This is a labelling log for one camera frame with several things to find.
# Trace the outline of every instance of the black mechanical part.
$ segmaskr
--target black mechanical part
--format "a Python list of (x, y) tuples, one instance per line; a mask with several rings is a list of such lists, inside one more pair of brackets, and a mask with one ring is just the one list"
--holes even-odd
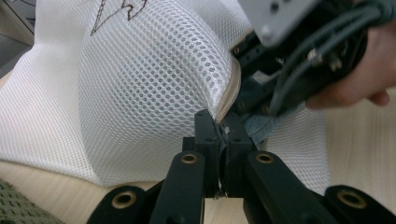
[(205, 157), (178, 153), (169, 168), (149, 223), (203, 223)]
[(337, 223), (275, 154), (249, 154), (247, 177), (275, 223)]
[(396, 223), (396, 216), (366, 193), (348, 186), (326, 189), (324, 204), (341, 223)]
[(110, 191), (91, 214), (88, 224), (147, 223), (145, 201), (141, 188), (123, 186)]
[(195, 137), (193, 150), (203, 154), (205, 164), (205, 196), (216, 198), (219, 190), (220, 136), (216, 123), (207, 110), (195, 114)]
[(243, 158), (257, 148), (236, 114), (227, 115), (221, 123), (221, 129), (225, 133), (228, 146), (225, 152), (226, 162), (221, 186), (227, 197), (242, 198), (245, 193), (244, 185), (248, 181), (245, 174), (247, 161)]
[[(367, 44), (367, 29), (396, 18), (393, 0), (322, 1), (278, 47), (266, 49), (254, 35), (233, 49), (242, 67), (242, 88), (233, 110), (239, 115), (279, 116), (346, 76)], [(260, 83), (257, 71), (272, 76)]]
[[(307, 189), (275, 154), (253, 149), (235, 114), (227, 115), (221, 126), (210, 116), (195, 122), (207, 121), (208, 130), (197, 129), (196, 134), (221, 129), (228, 145), (222, 164), (224, 195), (244, 198), (248, 223), (396, 223), (396, 216), (357, 189), (330, 187), (324, 197)], [(146, 192), (129, 186), (112, 190), (88, 223), (202, 223), (208, 160), (191, 150), (197, 142), (192, 146), (193, 139), (185, 139), (184, 151), (174, 157), (163, 182)]]

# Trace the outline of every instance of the black drawing on fabric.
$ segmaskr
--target black drawing on fabric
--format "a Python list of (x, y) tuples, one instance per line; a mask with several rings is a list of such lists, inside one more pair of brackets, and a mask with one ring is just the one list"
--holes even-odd
[(106, 1), (107, 0), (102, 0), (101, 4), (99, 6), (99, 10), (96, 15), (96, 21), (95, 21), (95, 24), (93, 25), (92, 30), (91, 30), (91, 35), (94, 35), (96, 33), (96, 31), (98, 31), (99, 28), (106, 21), (108, 21), (108, 19), (110, 19), (112, 16), (116, 15), (117, 13), (119, 13), (120, 11), (122, 11), (125, 8), (128, 8), (128, 11), (127, 11), (128, 13), (127, 13), (126, 19), (128, 21), (130, 21), (131, 19), (136, 17), (145, 8), (148, 0), (141, 0), (140, 4), (137, 4), (137, 5), (133, 5), (133, 4), (129, 3), (128, 0), (123, 0), (120, 8), (118, 8), (115, 11), (113, 11), (112, 13), (110, 13), (110, 15), (108, 15), (106, 18), (104, 18), (101, 21), (103, 9), (106, 7)]

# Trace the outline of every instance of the white mesh fabric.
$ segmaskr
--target white mesh fabric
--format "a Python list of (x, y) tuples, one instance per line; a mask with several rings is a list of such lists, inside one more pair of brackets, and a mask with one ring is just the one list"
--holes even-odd
[(330, 185), (326, 157), (326, 130), (322, 113), (304, 109), (284, 119), (266, 140), (275, 153), (304, 182), (323, 194)]
[(217, 115), (247, 29), (236, 1), (38, 1), (35, 45), (0, 89), (0, 158), (105, 186), (164, 178), (193, 114)]

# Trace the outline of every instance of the hole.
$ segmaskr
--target hole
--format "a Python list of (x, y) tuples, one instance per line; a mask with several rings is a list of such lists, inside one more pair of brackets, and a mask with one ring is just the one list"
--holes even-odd
[(136, 194), (132, 191), (124, 191), (117, 194), (111, 204), (117, 209), (123, 209), (131, 206), (136, 201)]
[(128, 203), (129, 201), (131, 201), (131, 196), (129, 195), (121, 195), (118, 199), (117, 202), (118, 203)]
[(238, 54), (239, 53), (239, 48), (234, 48), (233, 49), (233, 54)]
[(191, 164), (196, 163), (198, 161), (198, 158), (193, 154), (187, 154), (181, 158), (181, 161), (187, 164)]
[(183, 224), (184, 217), (181, 215), (172, 215), (166, 219), (166, 224)]
[(278, 2), (272, 2), (270, 6), (270, 11), (272, 13), (276, 13), (279, 11), (279, 3)]
[(346, 189), (341, 189), (337, 192), (337, 198), (340, 200), (342, 203), (358, 208), (358, 209), (363, 209), (367, 206), (366, 201), (357, 194), (355, 191), (352, 190), (346, 190)]
[(256, 156), (256, 160), (261, 163), (269, 164), (274, 161), (274, 158), (268, 154), (262, 153)]

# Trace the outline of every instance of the denim fabric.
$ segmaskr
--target denim fabric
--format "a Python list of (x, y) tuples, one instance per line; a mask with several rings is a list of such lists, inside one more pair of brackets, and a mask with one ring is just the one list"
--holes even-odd
[(277, 118), (271, 117), (264, 114), (255, 114), (247, 119), (244, 119), (244, 125), (247, 130), (247, 134), (251, 137), (256, 146), (265, 140), (275, 127), (285, 118), (289, 117), (294, 113), (298, 113), (304, 107), (298, 106), (296, 109), (289, 111)]

